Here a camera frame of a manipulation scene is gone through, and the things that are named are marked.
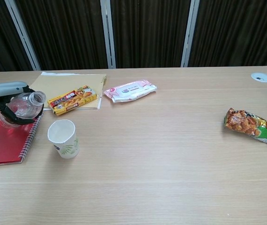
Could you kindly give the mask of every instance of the red notebook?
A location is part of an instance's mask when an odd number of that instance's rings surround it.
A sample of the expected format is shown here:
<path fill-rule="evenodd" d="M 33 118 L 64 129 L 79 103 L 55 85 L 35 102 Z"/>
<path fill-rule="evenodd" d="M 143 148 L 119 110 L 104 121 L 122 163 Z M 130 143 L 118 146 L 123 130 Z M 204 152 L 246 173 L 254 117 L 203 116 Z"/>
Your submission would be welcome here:
<path fill-rule="evenodd" d="M 41 118 L 15 128 L 5 128 L 0 124 L 0 165 L 22 163 Z"/>

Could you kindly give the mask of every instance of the pink wet wipes pack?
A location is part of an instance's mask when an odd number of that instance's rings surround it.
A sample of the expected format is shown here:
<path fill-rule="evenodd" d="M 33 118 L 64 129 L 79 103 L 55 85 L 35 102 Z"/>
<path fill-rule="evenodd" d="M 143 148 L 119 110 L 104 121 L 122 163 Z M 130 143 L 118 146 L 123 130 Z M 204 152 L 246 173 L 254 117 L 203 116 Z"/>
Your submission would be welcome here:
<path fill-rule="evenodd" d="M 104 93 L 113 103 L 137 100 L 153 91 L 157 87 L 147 80 L 135 81 L 106 90 Z"/>

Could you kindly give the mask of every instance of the cup rim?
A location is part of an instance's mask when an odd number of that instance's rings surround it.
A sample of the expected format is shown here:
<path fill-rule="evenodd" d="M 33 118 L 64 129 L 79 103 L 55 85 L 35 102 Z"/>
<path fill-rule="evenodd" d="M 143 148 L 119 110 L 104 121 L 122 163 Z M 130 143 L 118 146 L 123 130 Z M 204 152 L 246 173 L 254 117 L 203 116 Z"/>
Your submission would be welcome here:
<path fill-rule="evenodd" d="M 52 126 L 53 126 L 55 123 L 57 123 L 57 122 L 61 122 L 61 121 L 68 121 L 68 122 L 70 122 L 70 123 L 73 125 L 73 132 L 72 132 L 72 134 L 71 134 L 65 141 L 63 141 L 63 142 L 53 142 L 53 141 L 49 138 L 49 130 L 52 128 Z M 47 138 L 48 138 L 48 140 L 49 140 L 50 142 L 52 142 L 52 143 L 63 144 L 63 143 L 65 143 L 65 142 L 67 142 L 67 141 L 68 141 L 74 134 L 75 134 L 75 124 L 74 124 L 71 120 L 56 120 L 56 121 L 54 121 L 54 122 L 50 125 L 50 127 L 48 128 L 48 131 L 47 131 Z"/>

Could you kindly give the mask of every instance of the metal window frame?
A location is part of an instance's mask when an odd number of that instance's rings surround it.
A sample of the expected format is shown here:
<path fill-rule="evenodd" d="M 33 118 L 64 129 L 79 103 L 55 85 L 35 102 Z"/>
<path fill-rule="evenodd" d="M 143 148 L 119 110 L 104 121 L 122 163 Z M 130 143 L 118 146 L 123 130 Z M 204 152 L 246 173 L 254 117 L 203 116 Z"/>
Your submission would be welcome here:
<path fill-rule="evenodd" d="M 17 8 L 17 5 L 15 3 L 15 0 L 4 0 L 7 9 L 12 17 L 12 20 L 14 22 L 14 25 L 16 27 L 16 30 L 18 32 L 18 35 L 20 37 L 20 40 L 23 44 L 23 47 L 25 49 L 25 52 L 27 54 L 27 57 L 29 58 L 30 64 L 32 66 L 33 70 L 41 70 L 40 64 L 37 60 L 36 53 L 32 47 L 31 41 L 29 39 L 29 36 L 26 32 L 24 23 L 22 18 L 20 17 L 19 10 Z"/>
<path fill-rule="evenodd" d="M 105 40 L 107 66 L 108 69 L 115 69 L 116 58 L 115 58 L 113 26 L 111 20 L 111 1 L 100 0 L 100 5 L 101 5 L 102 23 L 104 27 L 104 40 Z"/>
<path fill-rule="evenodd" d="M 192 42 L 194 37 L 195 25 L 197 21 L 198 8 L 200 0 L 191 0 L 188 23 L 185 31 L 184 49 L 182 51 L 181 67 L 187 67 L 189 64 Z"/>

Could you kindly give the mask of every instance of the green snack bag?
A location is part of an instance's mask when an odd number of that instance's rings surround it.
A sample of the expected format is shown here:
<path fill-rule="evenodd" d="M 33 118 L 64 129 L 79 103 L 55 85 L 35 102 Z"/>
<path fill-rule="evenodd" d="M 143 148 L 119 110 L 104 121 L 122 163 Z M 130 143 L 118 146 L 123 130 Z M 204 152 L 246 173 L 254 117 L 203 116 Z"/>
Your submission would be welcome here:
<path fill-rule="evenodd" d="M 244 110 L 230 108 L 224 119 L 225 127 L 267 143 L 267 120 Z"/>

